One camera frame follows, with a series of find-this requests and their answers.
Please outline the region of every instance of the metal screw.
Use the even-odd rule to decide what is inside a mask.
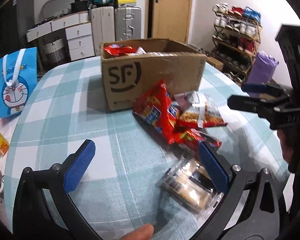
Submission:
[[[23,172],[24,172],[24,173],[29,173],[29,172],[30,172],[30,170],[31,170],[31,168],[30,168],[30,167],[26,167],[26,168],[24,168],[24,169],[23,169]]]
[[[240,167],[238,164],[233,165],[233,166],[232,166],[232,169],[233,169],[234,171],[241,171],[241,167]]]
[[[58,171],[61,168],[61,164],[59,163],[55,163],[52,165],[51,167],[53,170]]]
[[[269,174],[270,173],[268,168],[263,168],[262,171],[263,171],[264,174]]]

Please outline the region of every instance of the silver suitcase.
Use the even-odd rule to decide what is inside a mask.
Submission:
[[[94,52],[96,56],[100,56],[100,44],[115,41],[114,8],[112,6],[94,8],[90,13]]]
[[[141,9],[120,7],[114,10],[115,40],[141,39]]]

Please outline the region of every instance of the yellow package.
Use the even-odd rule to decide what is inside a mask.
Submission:
[[[0,153],[4,156],[9,150],[9,143],[0,133]]]

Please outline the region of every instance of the white bag handle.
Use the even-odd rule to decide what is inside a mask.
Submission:
[[[26,49],[21,49],[19,51],[17,61],[14,66],[12,80],[10,82],[7,81],[7,57],[8,57],[8,54],[3,57],[3,60],[2,60],[3,80],[7,84],[8,87],[10,87],[17,80],[17,78],[19,76],[20,65],[21,65],[23,56],[25,54],[25,51],[26,51]]]

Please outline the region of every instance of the blue gripper pad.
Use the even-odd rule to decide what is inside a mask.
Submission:
[[[249,93],[267,94],[268,89],[265,84],[242,84],[241,90]]]
[[[74,155],[77,157],[64,174],[63,187],[66,194],[75,190],[86,172],[96,152],[96,145],[91,140],[85,140]]]
[[[215,186],[215,188],[223,192],[228,193],[229,177],[213,155],[213,153],[208,149],[208,147],[202,142],[199,144],[199,159],[206,169],[210,179]]]

